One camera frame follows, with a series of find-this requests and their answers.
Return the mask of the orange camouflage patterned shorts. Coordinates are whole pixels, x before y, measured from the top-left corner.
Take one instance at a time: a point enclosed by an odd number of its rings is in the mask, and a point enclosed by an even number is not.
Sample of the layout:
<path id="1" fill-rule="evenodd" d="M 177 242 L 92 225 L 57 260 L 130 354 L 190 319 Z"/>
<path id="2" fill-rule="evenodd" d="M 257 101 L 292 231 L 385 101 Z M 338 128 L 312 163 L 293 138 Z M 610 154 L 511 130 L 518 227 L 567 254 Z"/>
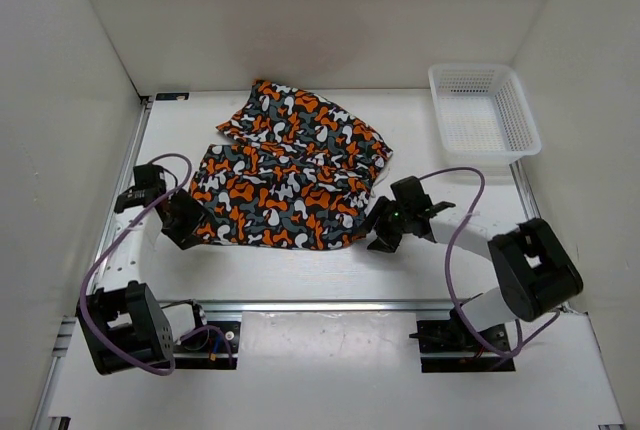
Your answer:
<path id="1" fill-rule="evenodd" d="M 209 216 L 207 245 L 334 250 L 357 240 L 393 151 L 377 130 L 311 91 L 267 80 L 218 131 L 190 194 Z"/>

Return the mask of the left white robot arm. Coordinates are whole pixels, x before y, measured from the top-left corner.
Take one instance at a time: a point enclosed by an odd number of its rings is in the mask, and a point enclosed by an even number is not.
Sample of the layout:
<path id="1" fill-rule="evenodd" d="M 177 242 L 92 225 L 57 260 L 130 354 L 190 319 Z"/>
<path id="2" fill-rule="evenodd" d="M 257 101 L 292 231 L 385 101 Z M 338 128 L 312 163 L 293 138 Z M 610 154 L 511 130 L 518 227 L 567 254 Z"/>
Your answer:
<path id="1" fill-rule="evenodd" d="M 118 195 L 115 235 L 83 280 L 77 316 L 96 370 L 102 375 L 139 368 L 158 376 L 175 369 L 175 342 L 188 350 L 206 345 L 210 327 L 187 300 L 162 308 L 143 278 L 159 236 L 181 250 L 198 245 L 204 207 L 156 159 L 133 170 L 132 185 Z"/>

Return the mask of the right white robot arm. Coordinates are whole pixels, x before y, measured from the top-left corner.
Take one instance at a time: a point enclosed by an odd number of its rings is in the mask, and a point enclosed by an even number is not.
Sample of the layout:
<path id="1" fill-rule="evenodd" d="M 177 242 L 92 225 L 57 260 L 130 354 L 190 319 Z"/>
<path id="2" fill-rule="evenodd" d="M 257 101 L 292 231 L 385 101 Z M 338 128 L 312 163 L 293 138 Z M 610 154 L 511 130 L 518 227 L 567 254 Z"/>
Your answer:
<path id="1" fill-rule="evenodd" d="M 512 223 L 487 219 L 472 208 L 458 212 L 452 202 L 434 203 L 415 176 L 391 189 L 394 197 L 379 198 L 358 233 L 375 234 L 371 251 L 393 253 L 409 234 L 446 247 L 445 281 L 454 305 L 449 337 L 458 348 L 486 345 L 486 330 L 511 321 L 533 322 L 582 293 L 583 279 L 546 220 Z M 490 262 L 497 286 L 459 300 L 451 269 L 455 248 Z"/>

